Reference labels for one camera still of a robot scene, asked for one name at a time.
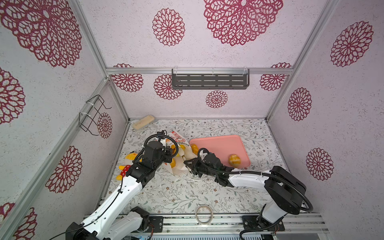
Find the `long fake bread piece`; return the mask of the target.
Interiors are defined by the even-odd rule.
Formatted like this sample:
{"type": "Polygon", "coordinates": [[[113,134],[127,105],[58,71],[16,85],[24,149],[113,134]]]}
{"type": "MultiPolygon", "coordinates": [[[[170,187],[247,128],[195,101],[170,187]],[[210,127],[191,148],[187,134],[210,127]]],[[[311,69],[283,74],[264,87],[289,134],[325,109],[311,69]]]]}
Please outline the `long fake bread piece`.
{"type": "Polygon", "coordinates": [[[196,144],[191,144],[191,149],[195,155],[198,155],[199,148],[196,144]]]}

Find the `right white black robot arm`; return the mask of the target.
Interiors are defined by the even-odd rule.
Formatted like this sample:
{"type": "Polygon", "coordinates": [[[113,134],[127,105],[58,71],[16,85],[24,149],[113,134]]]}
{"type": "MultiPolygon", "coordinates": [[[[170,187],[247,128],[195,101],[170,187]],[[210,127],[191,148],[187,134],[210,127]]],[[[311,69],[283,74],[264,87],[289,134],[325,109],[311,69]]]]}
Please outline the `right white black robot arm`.
{"type": "Polygon", "coordinates": [[[201,149],[196,158],[186,160],[184,164],[193,175],[214,177],[215,182],[223,187],[265,189],[272,200],[261,210],[258,217],[261,225],[280,222],[287,214],[298,215],[313,210],[305,196],[306,186],[280,166],[265,172],[241,171],[224,166],[207,149],[201,149]]]}

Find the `white paper gift bag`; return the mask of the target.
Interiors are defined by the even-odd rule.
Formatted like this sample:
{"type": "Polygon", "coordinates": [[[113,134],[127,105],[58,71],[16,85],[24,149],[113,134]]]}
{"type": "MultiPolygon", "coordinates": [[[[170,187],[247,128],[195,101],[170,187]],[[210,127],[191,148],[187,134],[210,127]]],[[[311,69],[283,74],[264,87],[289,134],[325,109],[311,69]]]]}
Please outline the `white paper gift bag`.
{"type": "Polygon", "coordinates": [[[187,139],[179,132],[172,130],[170,133],[167,133],[167,136],[177,143],[179,150],[176,156],[172,158],[171,163],[163,163],[163,167],[174,176],[186,174],[189,169],[184,164],[184,161],[192,160],[197,155],[193,152],[187,139]]]}

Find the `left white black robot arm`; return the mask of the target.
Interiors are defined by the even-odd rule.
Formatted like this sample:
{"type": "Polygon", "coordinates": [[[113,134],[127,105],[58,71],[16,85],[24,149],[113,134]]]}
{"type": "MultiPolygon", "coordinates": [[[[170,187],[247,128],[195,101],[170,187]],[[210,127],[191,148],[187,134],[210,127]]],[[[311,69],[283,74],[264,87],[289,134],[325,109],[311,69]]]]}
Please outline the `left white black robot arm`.
{"type": "Polygon", "coordinates": [[[143,152],[122,177],[120,185],[81,224],[73,222],[65,232],[65,239],[121,240],[134,231],[144,231],[148,226],[149,213],[139,207],[118,221],[116,218],[155,176],[160,165],[172,162],[178,150],[178,147],[173,150],[158,141],[144,144],[143,152]]]}

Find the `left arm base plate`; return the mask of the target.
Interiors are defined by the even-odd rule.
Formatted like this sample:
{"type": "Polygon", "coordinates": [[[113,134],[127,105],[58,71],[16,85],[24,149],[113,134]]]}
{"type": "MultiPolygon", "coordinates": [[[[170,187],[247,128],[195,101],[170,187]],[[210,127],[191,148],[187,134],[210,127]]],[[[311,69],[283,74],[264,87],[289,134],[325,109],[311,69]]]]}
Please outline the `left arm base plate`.
{"type": "Polygon", "coordinates": [[[164,226],[164,217],[163,216],[149,216],[144,218],[139,229],[133,233],[162,233],[164,226]]]}

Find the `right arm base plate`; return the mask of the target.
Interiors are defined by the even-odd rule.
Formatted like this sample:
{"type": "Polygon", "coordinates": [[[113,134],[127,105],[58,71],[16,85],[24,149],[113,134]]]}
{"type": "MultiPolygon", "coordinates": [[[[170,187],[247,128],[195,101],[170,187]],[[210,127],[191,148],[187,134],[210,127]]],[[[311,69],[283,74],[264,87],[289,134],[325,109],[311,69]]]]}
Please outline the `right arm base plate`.
{"type": "Polygon", "coordinates": [[[243,226],[245,230],[258,230],[266,228],[265,231],[269,232],[283,232],[285,231],[285,226],[282,221],[279,221],[273,226],[273,223],[270,223],[258,215],[242,216],[243,226]]]}

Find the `round fake bread roll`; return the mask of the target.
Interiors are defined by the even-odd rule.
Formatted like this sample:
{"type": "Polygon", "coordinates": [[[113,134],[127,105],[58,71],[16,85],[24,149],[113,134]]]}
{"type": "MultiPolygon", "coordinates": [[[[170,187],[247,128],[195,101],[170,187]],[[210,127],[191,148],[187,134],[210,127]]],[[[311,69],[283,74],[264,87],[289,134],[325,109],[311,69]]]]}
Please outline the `round fake bread roll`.
{"type": "Polygon", "coordinates": [[[241,166],[242,160],[241,160],[241,158],[238,155],[232,154],[232,155],[229,156],[228,163],[232,167],[238,168],[238,167],[241,166]]]}

